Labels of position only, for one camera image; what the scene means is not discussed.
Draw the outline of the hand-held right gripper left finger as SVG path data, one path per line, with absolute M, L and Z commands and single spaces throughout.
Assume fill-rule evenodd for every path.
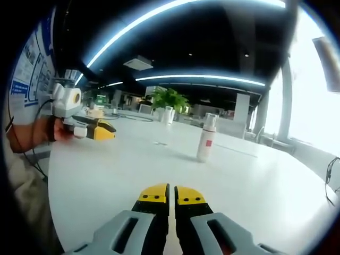
M 131 210 L 123 210 L 85 243 L 66 254 L 163 254 L 168 234 L 169 184 L 144 189 Z

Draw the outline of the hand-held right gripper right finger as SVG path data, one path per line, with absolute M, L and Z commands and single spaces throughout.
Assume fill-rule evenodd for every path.
M 203 195 L 184 186 L 174 188 L 176 235 L 183 254 L 283 254 L 221 212 L 213 212 Z

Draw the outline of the person's left hand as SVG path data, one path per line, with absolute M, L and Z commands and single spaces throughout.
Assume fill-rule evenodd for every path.
M 56 141 L 69 141 L 74 137 L 73 132 L 69 131 L 62 120 L 57 118 L 54 123 L 54 139 Z

